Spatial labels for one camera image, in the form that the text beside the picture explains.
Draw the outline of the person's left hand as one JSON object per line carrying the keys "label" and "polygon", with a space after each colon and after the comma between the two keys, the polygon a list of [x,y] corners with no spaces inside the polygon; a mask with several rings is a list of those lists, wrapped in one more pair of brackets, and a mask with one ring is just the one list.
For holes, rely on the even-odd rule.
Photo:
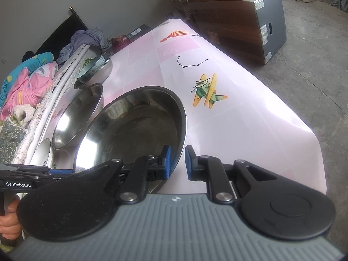
{"label": "person's left hand", "polygon": [[8,213],[1,216],[1,236],[8,240],[17,239],[22,232],[21,225],[17,218],[17,207],[19,202],[20,198],[16,196],[15,199],[8,205]]}

